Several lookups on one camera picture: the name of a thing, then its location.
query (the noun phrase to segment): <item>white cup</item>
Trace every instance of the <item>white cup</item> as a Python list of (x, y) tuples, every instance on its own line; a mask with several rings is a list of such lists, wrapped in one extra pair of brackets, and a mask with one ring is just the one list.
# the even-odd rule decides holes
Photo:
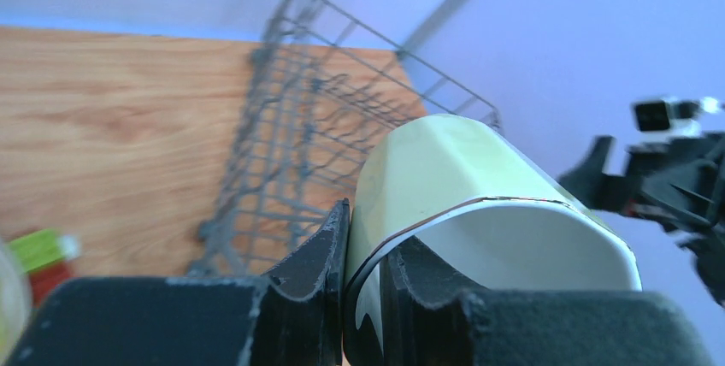
[(641, 290), (634, 254), (590, 210), (491, 128), (429, 115), (390, 132), (357, 182), (345, 304), (382, 345), (386, 253), (417, 235), (490, 289)]

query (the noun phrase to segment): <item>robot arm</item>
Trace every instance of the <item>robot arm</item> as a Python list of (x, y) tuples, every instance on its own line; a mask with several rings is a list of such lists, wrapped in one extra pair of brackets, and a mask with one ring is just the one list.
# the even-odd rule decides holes
[(713, 98), (635, 103), (642, 142), (628, 149), (625, 173), (604, 173), (614, 139), (603, 136), (559, 183), (592, 210), (654, 221), (666, 233), (691, 233), (680, 247), (693, 252), (700, 279), (725, 307), (725, 133), (703, 133), (697, 122), (721, 108)]

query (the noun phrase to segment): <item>gray wire basket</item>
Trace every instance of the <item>gray wire basket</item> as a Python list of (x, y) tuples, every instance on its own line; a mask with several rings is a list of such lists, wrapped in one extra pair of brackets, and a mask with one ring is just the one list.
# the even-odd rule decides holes
[[(345, 24), (335, 38), (315, 30), (323, 13)], [(384, 65), (344, 47), (360, 30), (389, 45)], [(461, 114), (500, 131), (498, 111), (485, 99), (328, 0), (282, 0), (262, 41), (251, 57), (254, 73), (215, 213), (198, 229), (204, 254), (189, 275), (273, 266), (319, 227), (336, 200), (354, 197), (368, 152), (405, 122)], [(400, 54), (433, 81), (422, 93), (406, 79)], [(455, 104), (445, 99), (451, 96)]]

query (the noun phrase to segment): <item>wooden table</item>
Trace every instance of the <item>wooden table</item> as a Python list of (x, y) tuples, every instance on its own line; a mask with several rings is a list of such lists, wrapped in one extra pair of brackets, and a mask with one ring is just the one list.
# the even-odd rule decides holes
[[(0, 236), (75, 234), (80, 275), (182, 274), (202, 253), (196, 226), (212, 213), (257, 46), (0, 28)], [(355, 53), (378, 68), (394, 59)], [(375, 76), (343, 55), (327, 69)], [(380, 87), (424, 114), (411, 91)], [(310, 196), (351, 195), (330, 191)]]

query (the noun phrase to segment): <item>cup rim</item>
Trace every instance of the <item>cup rim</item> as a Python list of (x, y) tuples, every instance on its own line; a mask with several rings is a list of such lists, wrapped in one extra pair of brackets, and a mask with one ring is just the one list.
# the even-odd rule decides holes
[(584, 214), (581, 210), (577, 209), (572, 204), (564, 202), (558, 199), (547, 199), (547, 198), (531, 198), (531, 197), (477, 197), (470, 199), (469, 201), (457, 204), (447, 210), (443, 210), (435, 215), (429, 216), (428, 218), (419, 221), (409, 227), (397, 231), (385, 239), (383, 239), (369, 254), (368, 257), (360, 264), (356, 269), (355, 274), (345, 285), (343, 291), (343, 302), (344, 305), (354, 305), (351, 308), (345, 309), (345, 313), (352, 314), (357, 317), (357, 301), (360, 298), (360, 292), (363, 289), (363, 285), (368, 277), (373, 273), (375, 267), (377, 267), (380, 260), (393, 248), (400, 245), (407, 238), (426, 230), (432, 226), (435, 226), (442, 221), (454, 218), (464, 213), (471, 212), (473, 210), (482, 210), (488, 208), (498, 208), (507, 206), (522, 206), (528, 204), (531, 206), (536, 205), (537, 207), (555, 210), (560, 213), (564, 213), (569, 217), (580, 221), (583, 225), (586, 225), (596, 231), (605, 241), (611, 242), (617, 247), (622, 253), (623, 257), (627, 260), (627, 270), (629, 277), (629, 288), (630, 290), (640, 291), (642, 289), (641, 279), (639, 270), (637, 268), (636, 258), (634, 253), (629, 248), (627, 243), (603, 226), (601, 223), (593, 220), (591, 217)]

